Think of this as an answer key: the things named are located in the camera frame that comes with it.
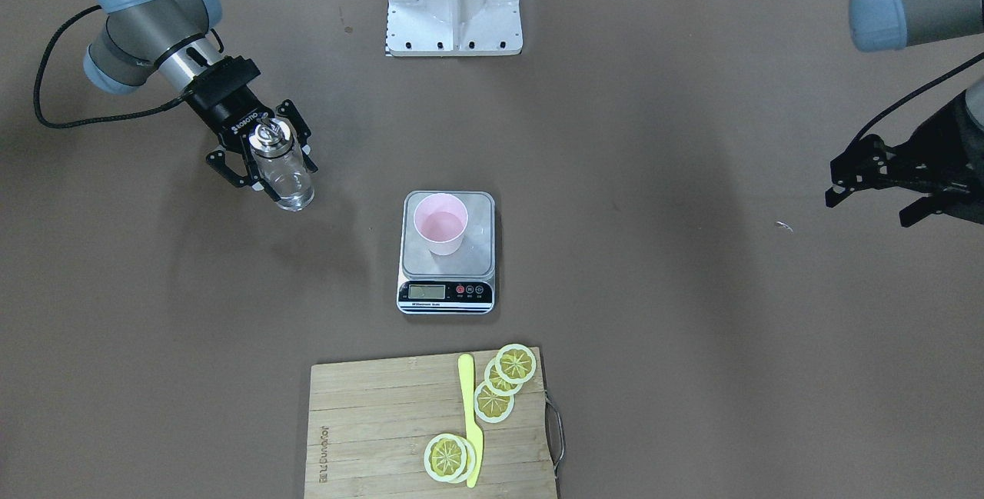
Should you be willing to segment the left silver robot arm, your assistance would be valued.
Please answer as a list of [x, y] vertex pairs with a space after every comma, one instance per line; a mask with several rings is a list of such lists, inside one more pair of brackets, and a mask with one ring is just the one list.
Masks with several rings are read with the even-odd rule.
[[[849, 0], [859, 51], [901, 50], [982, 33], [982, 0]], [[918, 125], [907, 141], [886, 145], [867, 123], [830, 162], [833, 208], [858, 191], [906, 188], [919, 194], [901, 209], [911, 227], [931, 215], [983, 221], [983, 90], [974, 82]]]

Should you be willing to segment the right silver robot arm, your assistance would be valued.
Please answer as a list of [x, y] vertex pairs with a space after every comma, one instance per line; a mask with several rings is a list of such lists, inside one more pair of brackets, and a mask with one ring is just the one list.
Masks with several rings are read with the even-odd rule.
[[224, 53], [217, 25], [219, 0], [96, 0], [105, 13], [89, 44], [83, 69], [110, 94], [128, 94], [153, 74], [177, 90], [165, 112], [189, 106], [207, 125], [217, 147], [208, 166], [231, 186], [263, 191], [279, 208], [302, 211], [313, 200], [311, 131], [295, 103], [270, 108], [250, 89], [260, 69], [248, 58]]

